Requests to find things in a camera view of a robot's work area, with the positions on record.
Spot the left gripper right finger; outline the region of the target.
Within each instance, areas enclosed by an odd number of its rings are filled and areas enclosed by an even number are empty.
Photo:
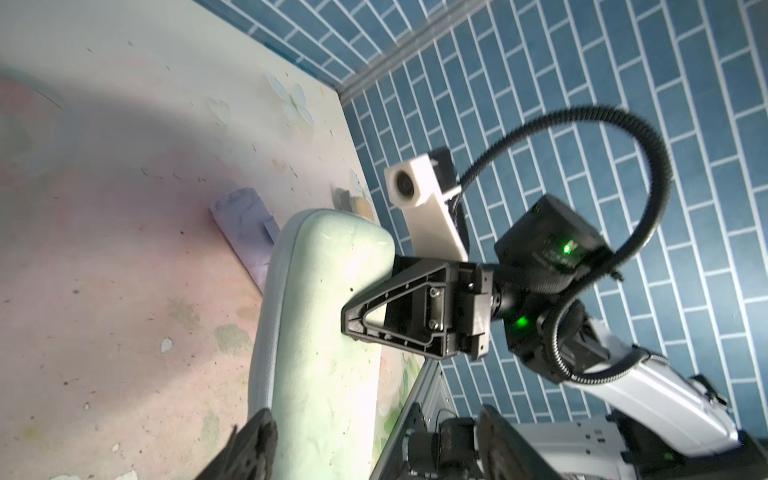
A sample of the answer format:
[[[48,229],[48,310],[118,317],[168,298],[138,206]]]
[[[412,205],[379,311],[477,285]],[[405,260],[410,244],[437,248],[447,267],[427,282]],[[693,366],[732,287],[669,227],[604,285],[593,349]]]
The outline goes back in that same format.
[[[533,446],[493,407],[477,419],[477,445],[485,479],[561,480]]]

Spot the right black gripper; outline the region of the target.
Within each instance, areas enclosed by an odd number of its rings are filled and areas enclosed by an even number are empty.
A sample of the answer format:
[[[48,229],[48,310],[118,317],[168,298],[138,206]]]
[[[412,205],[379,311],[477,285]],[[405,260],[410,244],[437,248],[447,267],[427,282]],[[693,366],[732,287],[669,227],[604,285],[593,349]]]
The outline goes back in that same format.
[[[507,350],[559,384],[564,377],[546,354],[544,321],[566,290],[613,256],[600,232],[569,205],[544,195],[494,245],[492,320],[503,323]],[[341,333],[435,360],[450,357],[440,340],[428,344],[368,327],[428,327],[429,290],[446,284],[450,263],[397,257],[392,275],[355,294],[342,308]]]

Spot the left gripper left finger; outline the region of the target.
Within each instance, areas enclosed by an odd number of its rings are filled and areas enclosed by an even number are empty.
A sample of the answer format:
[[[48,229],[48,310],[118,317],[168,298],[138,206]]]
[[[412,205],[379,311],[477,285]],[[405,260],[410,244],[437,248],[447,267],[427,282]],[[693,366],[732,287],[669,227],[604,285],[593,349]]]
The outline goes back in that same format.
[[[269,408],[259,410],[242,429],[234,427],[225,447],[209,464],[210,479],[271,479],[278,428]]]

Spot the grey sleeve back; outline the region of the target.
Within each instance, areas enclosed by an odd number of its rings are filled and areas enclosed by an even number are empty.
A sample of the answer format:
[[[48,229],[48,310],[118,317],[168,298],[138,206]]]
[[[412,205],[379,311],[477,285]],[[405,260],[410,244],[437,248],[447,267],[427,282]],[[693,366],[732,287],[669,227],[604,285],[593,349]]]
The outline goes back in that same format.
[[[341,331],[344,305],[389,276],[391,235],[356,215],[305,210],[282,228],[267,272],[248,414],[277,425],[275,479],[366,479],[381,347]]]

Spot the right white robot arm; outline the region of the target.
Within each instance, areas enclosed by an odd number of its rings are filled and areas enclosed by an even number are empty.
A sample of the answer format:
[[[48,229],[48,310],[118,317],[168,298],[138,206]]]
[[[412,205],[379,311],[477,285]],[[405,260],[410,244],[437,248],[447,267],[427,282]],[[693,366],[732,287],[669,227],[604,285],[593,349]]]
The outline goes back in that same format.
[[[481,358],[490,325],[501,322],[507,347],[523,366],[615,408],[612,420],[626,445],[621,457],[639,474],[766,477],[765,447],[736,429],[706,378],[684,378],[664,357],[601,330],[579,301],[547,332],[552,307],[611,254],[584,219],[544,196],[495,250],[494,265],[397,258],[389,280],[343,308],[343,332],[430,358]]]

